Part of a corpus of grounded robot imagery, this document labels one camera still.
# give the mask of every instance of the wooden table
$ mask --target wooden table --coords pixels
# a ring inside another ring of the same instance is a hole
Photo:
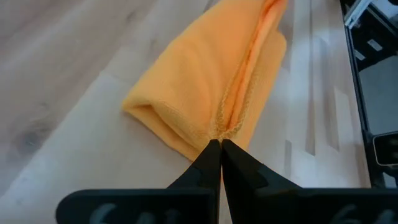
[[[120,104],[214,3],[0,2],[1,223],[54,223],[72,191],[165,187],[190,165]],[[339,2],[290,0],[280,30],[288,51],[250,153],[302,187],[369,187]],[[220,210],[231,223],[224,194]]]

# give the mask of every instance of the wooden floor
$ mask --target wooden floor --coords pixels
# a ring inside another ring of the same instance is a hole
[[[215,2],[0,2],[1,223],[54,223],[74,190],[165,187],[190,165],[119,107]],[[288,51],[250,153],[302,187],[369,187],[339,2],[290,0],[280,30]]]

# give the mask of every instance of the folded towel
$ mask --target folded towel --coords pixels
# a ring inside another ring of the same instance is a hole
[[[169,44],[123,110],[190,160],[210,139],[246,149],[284,56],[286,3],[222,0]]]

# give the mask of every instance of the microfiber cloth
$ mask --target microfiber cloth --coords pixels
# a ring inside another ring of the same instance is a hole
[[[247,149],[283,59],[287,0],[222,0],[186,28],[122,108],[195,160],[210,139]]]

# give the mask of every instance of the orange towel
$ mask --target orange towel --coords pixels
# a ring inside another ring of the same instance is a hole
[[[246,149],[284,56],[286,3],[222,0],[169,44],[123,110],[190,160],[210,139]]]

